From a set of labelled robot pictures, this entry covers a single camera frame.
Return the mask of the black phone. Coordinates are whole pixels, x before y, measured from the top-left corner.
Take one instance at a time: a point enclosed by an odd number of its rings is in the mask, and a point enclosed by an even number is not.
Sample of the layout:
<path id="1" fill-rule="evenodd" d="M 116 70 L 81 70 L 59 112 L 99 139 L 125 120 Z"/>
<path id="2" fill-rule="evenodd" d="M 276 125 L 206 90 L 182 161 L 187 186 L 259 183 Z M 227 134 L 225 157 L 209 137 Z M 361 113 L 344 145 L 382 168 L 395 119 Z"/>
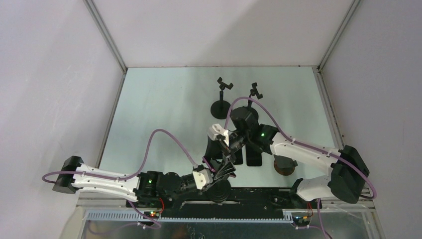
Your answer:
<path id="1" fill-rule="evenodd" d="M 262 166 L 262 153 L 250 145 L 246 145 L 246 165 L 249 167 Z"/>
<path id="2" fill-rule="evenodd" d="M 243 153 L 242 153 L 242 149 L 238 150 L 237 152 L 234 153 L 234 165 L 242 165 L 243 164 Z"/>

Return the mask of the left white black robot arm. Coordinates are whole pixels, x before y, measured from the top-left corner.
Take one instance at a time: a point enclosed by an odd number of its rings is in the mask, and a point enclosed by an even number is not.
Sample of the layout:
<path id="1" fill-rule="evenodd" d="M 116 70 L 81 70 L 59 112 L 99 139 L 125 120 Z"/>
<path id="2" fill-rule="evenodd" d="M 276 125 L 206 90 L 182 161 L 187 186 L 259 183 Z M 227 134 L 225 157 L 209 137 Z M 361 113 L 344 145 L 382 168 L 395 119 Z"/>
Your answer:
<path id="1" fill-rule="evenodd" d="M 222 203 L 228 199 L 232 190 L 226 176 L 217 177 L 202 165 L 184 176 L 175 172 L 147 171 L 130 177 L 88 166 L 78 156 L 72 156 L 64 162 L 53 185 L 55 192 L 97 192 L 148 208 L 162 202 L 173 203 L 185 195 L 204 195 L 209 201 Z"/>

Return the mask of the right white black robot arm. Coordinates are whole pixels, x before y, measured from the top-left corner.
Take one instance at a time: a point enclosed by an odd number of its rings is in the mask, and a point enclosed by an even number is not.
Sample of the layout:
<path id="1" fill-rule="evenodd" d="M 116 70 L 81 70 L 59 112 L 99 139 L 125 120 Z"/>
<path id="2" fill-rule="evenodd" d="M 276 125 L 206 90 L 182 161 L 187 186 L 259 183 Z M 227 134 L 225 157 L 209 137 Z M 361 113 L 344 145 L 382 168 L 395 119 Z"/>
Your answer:
<path id="1" fill-rule="evenodd" d="M 323 173 L 319 177 L 299 178 L 294 182 L 289 200 L 295 208 L 302 208 L 318 198 L 336 197 L 356 204 L 362 197 L 370 171 L 356 148 L 345 145 L 339 149 L 300 142 L 283 135 L 274 125 L 259 123 L 256 114 L 248 107 L 233 109 L 229 116 L 235 131 L 219 124 L 213 124 L 209 129 L 203 163 L 210 167 L 213 182 L 235 175 L 236 154 L 246 148 L 254 156 L 273 155 L 276 162 L 282 162 L 281 170 L 287 170 L 289 174 L 298 162 Z"/>

